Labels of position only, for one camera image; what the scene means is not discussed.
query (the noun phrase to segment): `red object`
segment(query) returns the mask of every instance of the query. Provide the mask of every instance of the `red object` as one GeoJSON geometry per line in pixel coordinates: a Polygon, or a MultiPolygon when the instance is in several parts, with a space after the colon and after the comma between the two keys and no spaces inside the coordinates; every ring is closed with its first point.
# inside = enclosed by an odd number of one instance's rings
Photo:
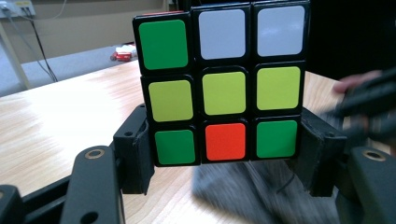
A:
{"type": "Polygon", "coordinates": [[[120,62],[129,62],[132,59],[132,53],[130,53],[130,52],[118,53],[116,58],[117,58],[117,61],[120,61],[120,62]]]}
{"type": "Polygon", "coordinates": [[[206,156],[210,161],[240,160],[246,156],[246,127],[243,123],[208,125],[206,156]]]}
{"type": "Polygon", "coordinates": [[[114,52],[110,56],[111,61],[119,61],[119,62],[129,62],[132,59],[132,53],[131,52],[123,52],[123,53],[117,53],[114,52]]]}

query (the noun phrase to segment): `screw hole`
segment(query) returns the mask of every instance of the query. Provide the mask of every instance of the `screw hole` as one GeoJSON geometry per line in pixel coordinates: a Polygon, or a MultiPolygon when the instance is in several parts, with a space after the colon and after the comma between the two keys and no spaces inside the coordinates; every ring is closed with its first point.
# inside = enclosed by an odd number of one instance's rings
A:
{"type": "Polygon", "coordinates": [[[105,151],[102,149],[93,149],[85,154],[85,158],[87,159],[98,159],[105,154],[105,151]]]}
{"type": "Polygon", "coordinates": [[[134,134],[134,133],[133,132],[126,132],[124,135],[129,137],[129,136],[132,136],[132,134],[134,134]]]}
{"type": "Polygon", "coordinates": [[[96,221],[96,219],[98,219],[98,214],[96,212],[90,212],[85,214],[82,218],[81,218],[81,223],[82,224],[90,224],[93,223],[94,221],[96,221]]]}
{"type": "Polygon", "coordinates": [[[382,154],[371,151],[371,150],[364,150],[363,155],[373,161],[385,161],[387,158],[385,158],[382,154]]]}
{"type": "Polygon", "coordinates": [[[328,132],[328,133],[326,133],[326,135],[329,137],[335,137],[335,133],[332,133],[332,132],[328,132]]]}

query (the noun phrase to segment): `black cable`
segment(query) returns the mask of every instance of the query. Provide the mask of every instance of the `black cable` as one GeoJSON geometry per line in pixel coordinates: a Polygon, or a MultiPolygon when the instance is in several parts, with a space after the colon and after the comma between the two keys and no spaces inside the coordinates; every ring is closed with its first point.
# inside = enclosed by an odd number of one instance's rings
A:
{"type": "MultiPolygon", "coordinates": [[[[30,19],[33,18],[32,12],[30,11],[29,7],[23,7],[22,11],[26,14],[26,16],[30,19]]],[[[49,77],[52,79],[53,82],[57,82],[58,78],[55,76],[55,73],[52,71],[52,68],[50,67],[49,63],[47,62],[47,57],[44,52],[43,46],[41,44],[40,37],[37,33],[37,29],[35,28],[35,22],[33,20],[29,20],[30,24],[32,24],[33,30],[35,31],[35,38],[37,39],[38,46],[40,47],[41,53],[43,54],[44,62],[46,63],[46,66],[49,71],[49,77]]]]}

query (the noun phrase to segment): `black mechanical part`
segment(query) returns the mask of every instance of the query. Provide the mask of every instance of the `black mechanical part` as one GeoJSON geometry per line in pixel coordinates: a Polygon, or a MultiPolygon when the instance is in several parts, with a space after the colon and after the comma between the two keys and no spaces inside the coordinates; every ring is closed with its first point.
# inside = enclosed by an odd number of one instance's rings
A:
{"type": "Polygon", "coordinates": [[[75,160],[61,224],[124,223],[116,160],[110,147],[90,147],[75,160]]]}
{"type": "Polygon", "coordinates": [[[312,196],[329,197],[334,187],[335,158],[342,155],[347,138],[303,108],[300,154],[288,161],[312,196]]]}
{"type": "Polygon", "coordinates": [[[148,132],[146,107],[140,105],[114,134],[113,146],[122,159],[120,172],[124,178],[120,187],[124,194],[148,193],[154,175],[148,132]]]}
{"type": "Polygon", "coordinates": [[[347,169],[362,206],[361,223],[396,223],[396,159],[374,148],[356,147],[351,150],[347,169]]]}

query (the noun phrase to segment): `wooden table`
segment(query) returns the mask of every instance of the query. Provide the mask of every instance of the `wooden table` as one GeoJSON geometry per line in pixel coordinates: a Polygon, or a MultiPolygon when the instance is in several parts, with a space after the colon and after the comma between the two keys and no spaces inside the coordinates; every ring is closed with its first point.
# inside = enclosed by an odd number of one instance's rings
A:
{"type": "MultiPolygon", "coordinates": [[[[0,185],[22,196],[71,174],[87,148],[108,146],[143,103],[137,62],[0,98],[0,185]]],[[[306,73],[304,106],[334,105],[333,80],[306,73]]],[[[191,195],[191,167],[156,168],[148,195],[124,195],[127,223],[247,223],[191,195]]]]}

